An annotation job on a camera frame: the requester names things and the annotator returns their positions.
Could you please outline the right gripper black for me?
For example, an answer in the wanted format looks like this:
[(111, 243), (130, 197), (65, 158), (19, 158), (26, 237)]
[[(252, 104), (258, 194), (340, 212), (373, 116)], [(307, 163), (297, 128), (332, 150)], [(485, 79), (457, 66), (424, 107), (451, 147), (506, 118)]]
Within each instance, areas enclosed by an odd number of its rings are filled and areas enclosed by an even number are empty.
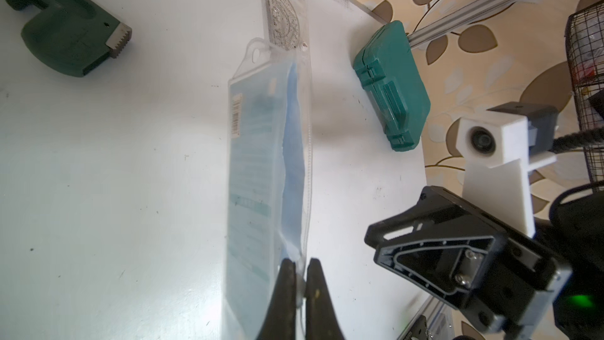
[[(559, 253), (443, 187), (369, 226), (374, 261), (450, 305), (482, 333), (530, 339), (571, 277)], [(488, 250), (477, 274), (477, 249)]]

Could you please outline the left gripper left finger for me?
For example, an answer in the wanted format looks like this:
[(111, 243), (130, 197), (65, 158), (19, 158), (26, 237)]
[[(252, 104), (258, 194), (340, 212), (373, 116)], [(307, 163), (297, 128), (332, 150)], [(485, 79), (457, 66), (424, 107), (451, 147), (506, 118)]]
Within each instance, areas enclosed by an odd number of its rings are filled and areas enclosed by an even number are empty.
[(286, 258), (280, 264), (270, 304), (257, 339), (295, 339), (296, 313), (297, 269), (296, 264)]

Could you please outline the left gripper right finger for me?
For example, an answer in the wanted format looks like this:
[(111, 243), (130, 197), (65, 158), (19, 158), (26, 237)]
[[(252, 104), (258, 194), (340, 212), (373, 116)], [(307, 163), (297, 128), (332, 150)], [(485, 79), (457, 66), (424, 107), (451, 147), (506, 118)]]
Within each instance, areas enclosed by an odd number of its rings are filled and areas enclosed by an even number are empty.
[(305, 299), (306, 340), (344, 340), (322, 265), (317, 258), (312, 258), (309, 262)]

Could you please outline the blue ruler set pouch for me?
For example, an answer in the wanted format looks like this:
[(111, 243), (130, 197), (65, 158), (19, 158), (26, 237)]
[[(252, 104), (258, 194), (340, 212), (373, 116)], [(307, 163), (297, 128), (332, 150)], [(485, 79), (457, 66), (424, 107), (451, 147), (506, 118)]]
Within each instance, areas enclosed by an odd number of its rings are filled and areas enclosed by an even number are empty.
[(307, 264), (311, 212), (311, 73), (308, 57), (252, 40), (229, 85), (226, 273), (222, 336), (253, 339), (278, 271)]

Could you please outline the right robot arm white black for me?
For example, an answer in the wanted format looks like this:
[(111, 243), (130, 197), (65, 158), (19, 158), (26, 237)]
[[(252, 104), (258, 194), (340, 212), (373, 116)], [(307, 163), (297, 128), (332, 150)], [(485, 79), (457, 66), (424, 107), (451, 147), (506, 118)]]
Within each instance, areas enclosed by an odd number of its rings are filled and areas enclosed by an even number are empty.
[(528, 339), (544, 314), (571, 339), (603, 337), (603, 189), (567, 190), (524, 235), (443, 187), (369, 226), (374, 262), (483, 333)]

